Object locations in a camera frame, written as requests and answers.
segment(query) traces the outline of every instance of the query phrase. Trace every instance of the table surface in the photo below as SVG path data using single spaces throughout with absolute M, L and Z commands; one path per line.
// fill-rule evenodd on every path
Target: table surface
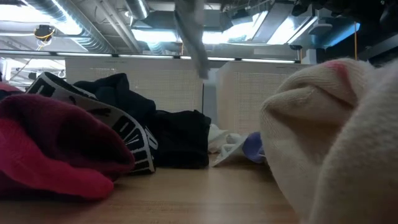
M 264 165 L 231 159 L 202 170 L 123 177 L 100 202 L 0 200 L 0 223 L 298 223 Z

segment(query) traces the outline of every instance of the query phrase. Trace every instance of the white partition panel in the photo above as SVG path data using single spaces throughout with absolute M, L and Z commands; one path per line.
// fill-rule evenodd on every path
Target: white partition panel
M 126 73 L 130 90 L 152 99 L 159 110 L 202 111 L 203 80 L 190 60 L 66 58 L 67 81 L 95 81 Z
M 259 130 L 262 102 L 301 64 L 228 62 L 218 70 L 218 124 L 239 134 Z

